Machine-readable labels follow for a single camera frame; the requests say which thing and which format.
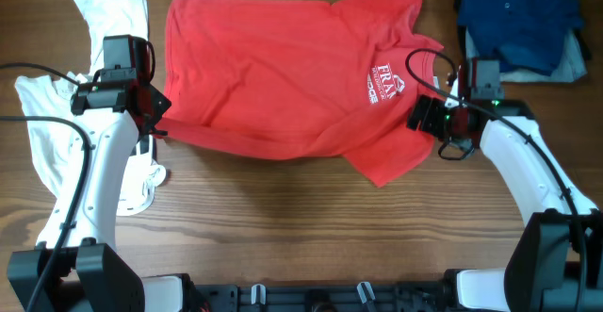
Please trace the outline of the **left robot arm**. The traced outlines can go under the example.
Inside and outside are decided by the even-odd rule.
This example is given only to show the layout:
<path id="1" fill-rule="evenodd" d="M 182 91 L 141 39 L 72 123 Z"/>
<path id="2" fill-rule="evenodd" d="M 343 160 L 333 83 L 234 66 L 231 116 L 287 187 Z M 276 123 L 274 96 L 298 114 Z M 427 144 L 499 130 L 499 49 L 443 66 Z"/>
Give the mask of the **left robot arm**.
<path id="1" fill-rule="evenodd" d="M 171 103 L 151 84 L 150 42 L 111 36 L 103 50 L 103 69 L 71 98 L 67 180 L 35 248 L 11 255 L 8 280 L 27 311 L 188 311 L 195 288 L 187 276 L 141 278 L 115 251 L 128 158 L 140 139 L 158 134 Z"/>

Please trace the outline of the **red t-shirt white print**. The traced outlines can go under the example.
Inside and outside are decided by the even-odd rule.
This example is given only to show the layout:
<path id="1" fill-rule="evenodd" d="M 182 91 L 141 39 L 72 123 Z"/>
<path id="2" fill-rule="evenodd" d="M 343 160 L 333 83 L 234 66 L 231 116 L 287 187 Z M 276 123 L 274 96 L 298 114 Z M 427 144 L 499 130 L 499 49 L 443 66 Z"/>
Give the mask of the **red t-shirt white print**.
<path id="1" fill-rule="evenodd" d="M 384 186 L 433 147 L 406 125 L 440 49 L 414 31 L 422 1 L 172 0 L 159 128 L 240 156 L 343 156 Z"/>

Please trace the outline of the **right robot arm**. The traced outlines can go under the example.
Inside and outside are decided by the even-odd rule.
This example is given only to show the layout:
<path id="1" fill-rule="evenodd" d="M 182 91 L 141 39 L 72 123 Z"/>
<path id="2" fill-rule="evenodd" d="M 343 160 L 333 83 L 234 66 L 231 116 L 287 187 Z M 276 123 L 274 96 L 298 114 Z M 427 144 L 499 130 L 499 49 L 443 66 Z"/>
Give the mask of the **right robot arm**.
<path id="1" fill-rule="evenodd" d="M 528 106 L 507 100 L 498 64 L 471 59 L 445 92 L 420 79 L 408 128 L 430 134 L 466 159 L 481 151 L 513 196 L 525 229 L 503 269 L 450 270 L 445 308 L 488 311 L 599 311 L 602 211 L 547 148 Z"/>

